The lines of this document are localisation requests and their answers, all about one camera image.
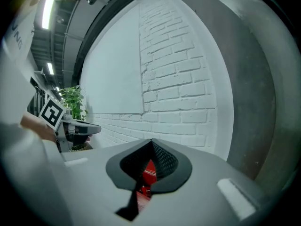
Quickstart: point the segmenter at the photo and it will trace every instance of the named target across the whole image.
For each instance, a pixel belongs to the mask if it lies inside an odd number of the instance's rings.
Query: fluorescent light
[[[49,20],[54,0],[46,0],[43,12],[42,28],[49,29]]]
[[[52,69],[52,64],[51,63],[47,63],[47,65],[48,65],[49,73],[52,74],[52,75],[54,75],[53,69]]]

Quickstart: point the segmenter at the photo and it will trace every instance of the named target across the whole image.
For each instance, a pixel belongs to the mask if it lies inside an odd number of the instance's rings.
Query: white brick wall
[[[166,0],[138,1],[144,113],[91,113],[87,120],[102,126],[102,146],[160,138],[213,153],[214,84],[189,21]]]

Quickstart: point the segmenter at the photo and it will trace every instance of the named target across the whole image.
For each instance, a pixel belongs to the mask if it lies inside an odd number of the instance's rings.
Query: qr code tag
[[[39,117],[56,131],[64,113],[66,113],[66,108],[59,102],[55,101],[52,97],[49,97],[47,102],[44,104]]]

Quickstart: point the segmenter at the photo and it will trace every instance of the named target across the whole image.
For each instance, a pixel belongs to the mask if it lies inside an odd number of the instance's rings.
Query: potted plant
[[[84,121],[87,117],[88,111],[85,110],[86,115],[82,115],[83,110],[80,109],[82,99],[84,98],[81,94],[81,88],[78,86],[61,89],[59,91],[62,94],[63,100],[61,103],[66,108],[70,108],[72,111],[72,118],[76,120]],[[81,145],[76,145],[71,148],[71,151],[82,151],[92,149],[88,142]]]

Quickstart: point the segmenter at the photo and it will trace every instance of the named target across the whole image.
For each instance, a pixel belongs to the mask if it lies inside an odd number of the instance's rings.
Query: person's arm
[[[26,112],[21,120],[21,126],[33,130],[43,140],[56,142],[55,132],[42,119]]]

